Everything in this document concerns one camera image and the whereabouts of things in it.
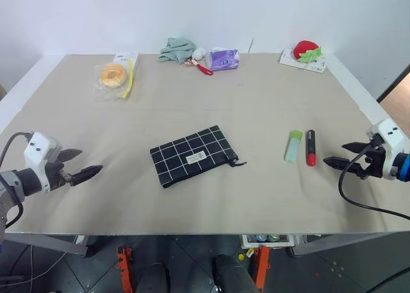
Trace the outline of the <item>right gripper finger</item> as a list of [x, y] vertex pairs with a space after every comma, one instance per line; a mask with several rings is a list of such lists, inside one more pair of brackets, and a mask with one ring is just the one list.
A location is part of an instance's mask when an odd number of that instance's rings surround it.
[[324, 158], [323, 162], [329, 167], [339, 170], [339, 171], [348, 170], [352, 166], [350, 164], [349, 159], [341, 158], [339, 156], [330, 156], [330, 157]]
[[352, 153], [366, 153], [370, 149], [370, 143], [350, 142], [343, 144], [342, 148]]

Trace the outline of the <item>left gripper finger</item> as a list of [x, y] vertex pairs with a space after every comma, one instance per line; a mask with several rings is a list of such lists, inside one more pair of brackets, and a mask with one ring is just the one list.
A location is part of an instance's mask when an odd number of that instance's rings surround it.
[[59, 161], [68, 162], [69, 160], [77, 157], [83, 151], [80, 149], [64, 149], [59, 154]]
[[91, 178], [93, 178], [96, 174], [98, 174], [102, 168], [102, 165], [92, 165], [85, 169], [82, 169], [78, 173], [70, 175], [69, 183], [72, 187], [74, 187], [85, 181], [88, 181]]

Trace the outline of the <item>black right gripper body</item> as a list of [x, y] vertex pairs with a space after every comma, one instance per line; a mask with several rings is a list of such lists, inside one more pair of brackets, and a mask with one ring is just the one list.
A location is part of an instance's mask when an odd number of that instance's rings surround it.
[[358, 162], [350, 166], [350, 173], [354, 173], [362, 180], [368, 177], [382, 178], [382, 168], [386, 158], [386, 152], [383, 147], [372, 147], [365, 154], [366, 168], [362, 168]]

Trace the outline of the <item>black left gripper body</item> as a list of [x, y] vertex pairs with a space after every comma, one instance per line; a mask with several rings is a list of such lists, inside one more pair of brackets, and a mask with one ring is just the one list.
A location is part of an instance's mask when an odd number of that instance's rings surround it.
[[66, 184], [72, 185], [72, 176], [63, 170], [64, 163], [58, 158], [54, 162], [47, 162], [45, 174], [49, 181], [50, 191], [56, 190]]

